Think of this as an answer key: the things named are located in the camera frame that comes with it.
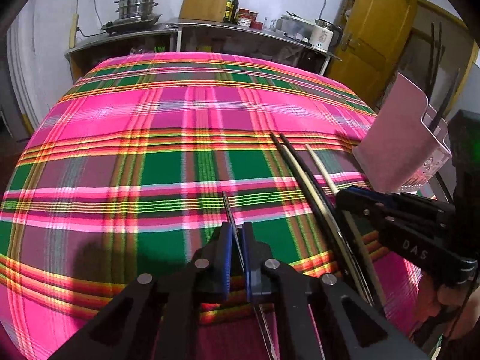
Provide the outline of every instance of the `bottle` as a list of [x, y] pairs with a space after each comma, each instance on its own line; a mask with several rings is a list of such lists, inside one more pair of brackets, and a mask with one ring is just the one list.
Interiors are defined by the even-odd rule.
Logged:
[[230, 15], [232, 13], [232, 0], [226, 2], [225, 15], [223, 16], [224, 23], [230, 23]]
[[239, 8], [239, 0], [232, 1], [232, 13], [230, 14], [230, 23], [235, 23], [235, 14]]

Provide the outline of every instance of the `human hand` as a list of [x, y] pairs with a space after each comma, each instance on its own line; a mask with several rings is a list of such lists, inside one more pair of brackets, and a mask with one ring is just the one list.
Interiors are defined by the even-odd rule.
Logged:
[[[468, 281], [455, 288], [448, 288], [440, 286], [435, 290], [433, 279], [427, 274], [423, 274], [418, 284], [418, 297], [415, 304], [414, 315], [415, 319], [420, 322], [425, 322], [429, 317], [438, 315], [442, 305], [460, 307], [464, 302], [472, 282]], [[460, 316], [455, 330], [450, 332], [453, 327], [453, 321], [448, 323], [445, 330], [445, 335], [450, 339], [458, 339], [467, 334], [473, 329], [475, 323], [480, 316], [480, 287], [477, 288], [470, 296], [465, 309]]]

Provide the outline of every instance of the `floor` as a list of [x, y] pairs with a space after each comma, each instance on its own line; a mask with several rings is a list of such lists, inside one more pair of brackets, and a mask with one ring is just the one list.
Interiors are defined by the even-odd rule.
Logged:
[[5, 192], [10, 176], [25, 145], [26, 142], [23, 144], [17, 143], [0, 120], [0, 198]]

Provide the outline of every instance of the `kettle handle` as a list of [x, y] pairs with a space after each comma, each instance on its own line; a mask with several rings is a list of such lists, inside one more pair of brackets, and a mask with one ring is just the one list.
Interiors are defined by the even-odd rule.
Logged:
[[337, 41], [335, 42], [335, 44], [331, 44], [330, 47], [336, 47], [340, 44], [341, 40], [342, 40], [342, 37], [343, 37], [343, 30], [341, 27], [339, 26], [334, 26], [334, 28], [332, 28], [333, 32], [337, 32], [338, 33], [338, 37], [337, 37]]

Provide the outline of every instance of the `countertop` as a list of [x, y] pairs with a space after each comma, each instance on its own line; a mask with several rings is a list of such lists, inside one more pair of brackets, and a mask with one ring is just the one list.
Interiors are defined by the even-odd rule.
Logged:
[[106, 32], [100, 33], [99, 35], [95, 35], [89, 38], [84, 39], [78, 45], [76, 45], [74, 48], [69, 49], [66, 53], [65, 56], [69, 56], [70, 54], [83, 50], [89, 47], [93, 47], [99, 44], [104, 44], [108, 42], [114, 42], [119, 39], [128, 39], [128, 38], [134, 38], [138, 36], [147, 36], [147, 35], [157, 35], [161, 33], [176, 33], [178, 32], [179, 28], [181, 27], [211, 27], [211, 28], [224, 28], [224, 29], [229, 29], [233, 31], [240, 31], [240, 32], [248, 32], [256, 35], [261, 35], [261, 36], [267, 36], [269, 38], [273, 39], [279, 39], [283, 42], [295, 44], [301, 47], [304, 47], [309, 50], [313, 50], [317, 53], [323, 54], [324, 56], [329, 56], [334, 59], [340, 59], [331, 52], [319, 50], [317, 48], [312, 47], [308, 43], [303, 43], [299, 42], [298, 40], [289, 38], [282, 33], [278, 33], [275, 31], [270, 31], [270, 30], [257, 30], [255, 28], [250, 28], [250, 27], [242, 27], [237, 24], [230, 24], [230, 23], [220, 23], [217, 21], [207, 21], [207, 20], [192, 20], [192, 19], [179, 19], [178, 17], [175, 17], [173, 19], [170, 19], [164, 23], [159, 23], [154, 25], [153, 27], [149, 28], [148, 30], [145, 31], [132, 31], [132, 32], [125, 32], [121, 33], [118, 35], [108, 35]]

